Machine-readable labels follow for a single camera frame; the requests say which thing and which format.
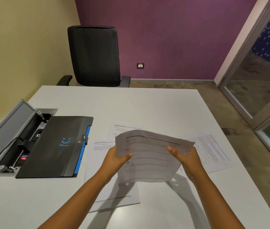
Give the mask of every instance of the office chair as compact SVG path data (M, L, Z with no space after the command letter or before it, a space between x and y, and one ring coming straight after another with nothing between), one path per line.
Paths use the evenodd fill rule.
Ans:
M131 77L120 79L117 30L106 26L70 26L67 29L76 80L84 86L129 87ZM71 75L58 86L69 86Z

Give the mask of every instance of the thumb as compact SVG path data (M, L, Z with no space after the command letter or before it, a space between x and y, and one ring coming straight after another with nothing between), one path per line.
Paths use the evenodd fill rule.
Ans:
M174 156L180 163L183 161L183 154L181 154L178 150L173 147L168 146L167 150Z
M124 165L128 160L130 160L130 158L133 156L132 153L126 154L123 157L120 157L120 161L122 163L122 165Z

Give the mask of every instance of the right arm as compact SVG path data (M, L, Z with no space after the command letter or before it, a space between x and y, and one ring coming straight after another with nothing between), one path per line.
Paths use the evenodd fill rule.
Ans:
M211 228L245 229L207 175L195 147L188 154L182 154L172 147L167 147L167 150L181 162L196 187Z

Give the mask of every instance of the gray metal lid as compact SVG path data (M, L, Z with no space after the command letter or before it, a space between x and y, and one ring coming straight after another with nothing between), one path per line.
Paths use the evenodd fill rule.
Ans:
M21 134L35 113L36 110L25 100L21 99L3 121L0 122L0 153L15 137Z

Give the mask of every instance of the person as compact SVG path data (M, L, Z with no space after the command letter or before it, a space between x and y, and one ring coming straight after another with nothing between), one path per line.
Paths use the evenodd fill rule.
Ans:
M183 165L183 168L197 189L204 211L212 229L244 229L215 184L202 166L198 152L192 147L188 154L182 154L173 147L167 150ZM131 157L132 153L118 157L116 147L109 149L97 173L39 229L77 229L88 214L102 188Z

